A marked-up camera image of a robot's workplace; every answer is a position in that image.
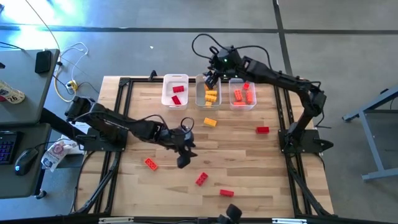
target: wooden table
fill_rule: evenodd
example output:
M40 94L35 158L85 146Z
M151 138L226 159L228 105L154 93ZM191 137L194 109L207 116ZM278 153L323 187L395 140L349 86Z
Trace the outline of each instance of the wooden table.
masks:
M114 108L119 79L104 77L99 103ZM188 108L184 111L169 111L162 106L161 83L135 83L132 90L129 109L132 118L160 114L170 128L177 127L186 116L195 120L193 133L197 147L193 151L198 157L186 168L178 169L176 153L140 142L130 135L121 159L112 215L218 217L233 203L243 211L243 217L293 217L285 159L279 150L277 132L280 127L271 85L256 84L257 105L251 111L229 109L228 84L222 86L223 103L219 111L197 110L194 83L189 84ZM295 119L298 119L302 107L295 93L291 94L291 101ZM217 120L216 128L205 126L205 117ZM268 126L270 133L256 134L257 126ZM94 153L83 169L77 199L79 208L98 185L103 157L102 152ZM159 166L155 172L144 164L148 157ZM333 213L321 160L309 154L302 157L309 189L324 208ZM202 172L209 178L199 187L195 181ZM220 189L232 190L235 196L219 196ZM303 207L299 190L298 197Z

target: computer mouse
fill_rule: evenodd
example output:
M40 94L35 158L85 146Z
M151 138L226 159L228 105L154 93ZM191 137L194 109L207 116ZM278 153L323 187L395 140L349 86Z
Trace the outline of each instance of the computer mouse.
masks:
M38 151L35 148L26 149L15 161L15 175L25 175L30 171L35 159L38 155Z

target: plastic bin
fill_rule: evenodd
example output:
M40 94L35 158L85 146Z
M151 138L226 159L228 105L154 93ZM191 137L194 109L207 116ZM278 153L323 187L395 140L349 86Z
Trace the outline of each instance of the plastic bin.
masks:
M248 110L253 109L254 106L257 104L256 88L254 87L254 83L250 82L248 90L253 92L253 103L251 105L242 105L242 106L234 105L234 102L235 102L234 91L235 90L241 90L242 96L243 96L243 101L246 101L246 90L243 90L243 84L244 84L244 81L240 78L232 78L229 80L229 108L231 110L248 111Z
M167 74L163 77L162 104L169 110L185 110L188 107L188 83L189 77L186 74ZM173 92L173 87L184 86L184 91ZM181 105L174 104L173 96L178 96Z
M217 90L217 100L211 104L211 106L206 106L205 100L205 78L204 75L198 75L196 77L196 98L195 103L198 106L199 110L218 110L221 105L221 80L218 79L217 86L215 90Z

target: keyboard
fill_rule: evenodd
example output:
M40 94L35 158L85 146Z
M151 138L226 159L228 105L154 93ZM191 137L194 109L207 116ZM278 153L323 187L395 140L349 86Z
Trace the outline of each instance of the keyboard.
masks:
M14 163L21 137L19 131L0 131L0 165Z

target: concrete floor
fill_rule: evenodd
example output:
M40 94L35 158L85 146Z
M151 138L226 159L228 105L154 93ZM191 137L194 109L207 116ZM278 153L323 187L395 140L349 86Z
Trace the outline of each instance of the concrete floor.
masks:
M0 13L0 41L25 49L55 48L50 33L37 31L36 26L21 26L21 30L14 31L5 28L41 24L24 1L14 2L5 1L6 7ZM279 4L285 29L398 29L398 2L394 0L279 0ZM190 49L197 33L188 29L163 32L168 28L277 28L272 0L87 0L84 4L79 0L42 0L32 1L32 5L49 25L164 28L162 32L54 32L61 49L75 42L87 45L88 57L78 64L84 73L76 70L75 76L78 82L89 81L98 90L105 75L149 75L153 69L159 74L196 75L205 71L207 61L196 57ZM212 35L223 44L261 45L269 50L274 69L285 71L276 33ZM203 38L196 46L207 54L210 44ZM398 177L361 180L361 174L375 171L376 166L361 123L344 123L341 117L372 100L383 89L398 84L397 36L287 34L286 44L294 75L322 81L328 96L323 125L332 129L321 129L320 133L335 143L323 156L335 213L347 218L396 222ZM69 51L65 58L76 62L80 55ZM258 50L242 51L241 55L266 59ZM70 79L72 66L66 65L68 70L61 74L62 81ZM88 85L82 86L79 95L98 96ZM45 106L63 117L67 104L51 86ZM43 189L48 197L0 200L0 220L67 214L76 178L77 169L46 172Z

